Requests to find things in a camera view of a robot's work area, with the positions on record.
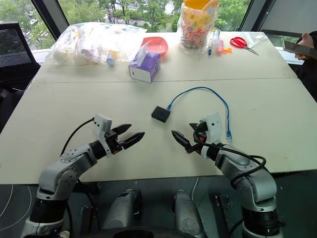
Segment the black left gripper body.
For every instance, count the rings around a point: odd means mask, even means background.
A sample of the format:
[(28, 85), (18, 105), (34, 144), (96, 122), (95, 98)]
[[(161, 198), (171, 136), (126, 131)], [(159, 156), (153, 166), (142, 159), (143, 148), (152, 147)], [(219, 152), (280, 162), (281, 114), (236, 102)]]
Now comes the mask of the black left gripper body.
[(106, 144), (108, 145), (112, 155), (122, 150), (121, 141), (118, 138), (118, 136), (122, 133), (123, 130), (119, 128), (110, 129), (105, 133)]

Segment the person's bare hand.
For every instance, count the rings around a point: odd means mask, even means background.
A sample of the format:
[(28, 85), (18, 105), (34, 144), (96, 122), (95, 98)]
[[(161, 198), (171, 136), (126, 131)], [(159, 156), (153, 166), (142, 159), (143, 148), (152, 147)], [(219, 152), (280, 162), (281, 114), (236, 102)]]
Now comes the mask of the person's bare hand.
[[(317, 48), (317, 32), (314, 31), (311, 33), (307, 33), (307, 32), (303, 33), (301, 39), (298, 40), (297, 44), (316, 49)], [(310, 59), (309, 56), (299, 55), (299, 54), (295, 54), (295, 58), (297, 58), (298, 60)]]

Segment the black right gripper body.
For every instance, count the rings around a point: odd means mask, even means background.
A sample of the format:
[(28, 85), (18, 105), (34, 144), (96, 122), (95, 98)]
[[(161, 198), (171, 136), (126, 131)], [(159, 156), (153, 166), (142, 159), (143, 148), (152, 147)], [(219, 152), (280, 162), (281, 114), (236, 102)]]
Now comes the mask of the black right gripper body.
[(188, 154), (191, 154), (192, 152), (196, 152), (200, 154), (203, 148), (203, 143), (206, 142), (206, 139), (207, 139), (206, 132), (208, 131), (207, 123), (202, 122), (200, 124), (201, 124), (201, 127), (193, 131), (193, 138), (196, 144), (186, 149), (186, 152)]

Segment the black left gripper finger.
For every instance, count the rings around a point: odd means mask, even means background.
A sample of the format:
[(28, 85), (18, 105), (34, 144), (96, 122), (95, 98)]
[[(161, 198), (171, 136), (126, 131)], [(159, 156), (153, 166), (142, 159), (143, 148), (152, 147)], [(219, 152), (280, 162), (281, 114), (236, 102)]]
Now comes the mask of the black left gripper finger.
[(143, 136), (145, 135), (145, 132), (138, 132), (133, 134), (131, 137), (127, 138), (122, 142), (122, 147), (126, 150), (129, 147), (133, 146), (134, 144), (138, 143)]
[(111, 131), (113, 131), (117, 135), (121, 135), (126, 132), (131, 126), (131, 124), (121, 124), (117, 127), (112, 128)]

